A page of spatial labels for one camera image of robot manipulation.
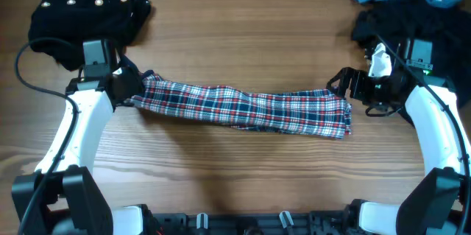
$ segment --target black cloth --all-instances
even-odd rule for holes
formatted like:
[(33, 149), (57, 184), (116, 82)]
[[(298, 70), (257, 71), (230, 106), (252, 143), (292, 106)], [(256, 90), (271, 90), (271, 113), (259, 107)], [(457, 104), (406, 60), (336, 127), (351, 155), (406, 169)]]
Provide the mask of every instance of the black cloth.
[(51, 55), (68, 70), (85, 62), (83, 41), (110, 38), (118, 48), (130, 45), (151, 10), (149, 0), (102, 0), (102, 5), (96, 5), (96, 0), (68, 1), (42, 0), (32, 14), (28, 34), (30, 41), (56, 37), (76, 45), (77, 50), (54, 42), (32, 45), (33, 51)]
[(442, 9), (425, 0), (390, 0), (359, 14), (352, 40), (375, 48), (378, 33), (390, 46), (406, 38), (433, 43), (433, 75), (449, 77), (456, 87), (458, 106), (471, 97), (471, 14), (458, 7)]

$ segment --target wooden surface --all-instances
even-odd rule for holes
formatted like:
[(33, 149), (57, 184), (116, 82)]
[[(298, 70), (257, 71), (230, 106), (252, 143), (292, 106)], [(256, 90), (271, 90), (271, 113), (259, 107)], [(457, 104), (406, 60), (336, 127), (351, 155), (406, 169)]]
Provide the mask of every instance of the wooden surface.
[[(365, 67), (349, 38), (363, 9), (352, 0), (151, 1), (152, 16), (127, 54), (169, 80), (279, 93), (324, 88), (342, 67)], [(0, 0), (0, 234), (18, 225), (14, 177), (44, 156), (64, 110), (64, 101), (21, 86), (13, 74), (39, 2)], [(76, 74), (32, 52), (21, 73), (57, 91)], [(415, 130), (398, 116), (368, 118), (361, 103), (351, 103), (353, 134), (345, 140), (119, 108), (93, 175), (112, 207), (145, 203), (153, 212), (306, 212), (340, 209), (354, 198), (401, 203), (423, 177)]]

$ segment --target folded plaid fabric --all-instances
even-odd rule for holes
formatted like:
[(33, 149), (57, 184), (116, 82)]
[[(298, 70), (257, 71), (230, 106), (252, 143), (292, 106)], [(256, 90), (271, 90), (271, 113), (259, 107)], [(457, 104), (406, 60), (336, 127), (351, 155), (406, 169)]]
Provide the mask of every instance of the folded plaid fabric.
[(143, 80), (144, 95), (130, 100), (167, 116), (216, 122), (241, 130), (344, 138), (351, 134), (351, 105), (327, 89), (284, 94), (249, 94), (218, 85), (204, 87), (164, 80)]

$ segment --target plaid shirt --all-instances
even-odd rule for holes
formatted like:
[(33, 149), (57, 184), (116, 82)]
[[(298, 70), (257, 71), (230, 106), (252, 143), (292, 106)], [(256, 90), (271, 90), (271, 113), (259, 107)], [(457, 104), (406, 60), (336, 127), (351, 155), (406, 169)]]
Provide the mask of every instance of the plaid shirt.
[(351, 134), (351, 105), (327, 89), (284, 94), (249, 94), (218, 85), (204, 87), (143, 80), (144, 95), (130, 102), (167, 116), (216, 122), (241, 130), (344, 138)]

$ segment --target wood grain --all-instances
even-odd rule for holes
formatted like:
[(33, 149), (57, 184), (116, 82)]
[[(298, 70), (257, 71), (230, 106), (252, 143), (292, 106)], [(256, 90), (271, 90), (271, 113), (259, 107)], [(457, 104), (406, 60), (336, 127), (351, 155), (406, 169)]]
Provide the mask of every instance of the wood grain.
[[(64, 110), (64, 101), (26, 89), (13, 74), (39, 2), (0, 0), (0, 234), (14, 234), (18, 225), (10, 196), (15, 176), (35, 168)], [(169, 80), (277, 93), (323, 88), (342, 67), (365, 67), (350, 41), (363, 9), (352, 0), (152, 3), (127, 55)], [(21, 73), (36, 85), (63, 91), (76, 74), (46, 55), (22, 59)], [(93, 175), (112, 207), (146, 203), (153, 212), (302, 212), (340, 209), (354, 198), (401, 203), (423, 177), (415, 130), (397, 116), (368, 118), (361, 103), (351, 103), (353, 134), (342, 141), (119, 108)]]

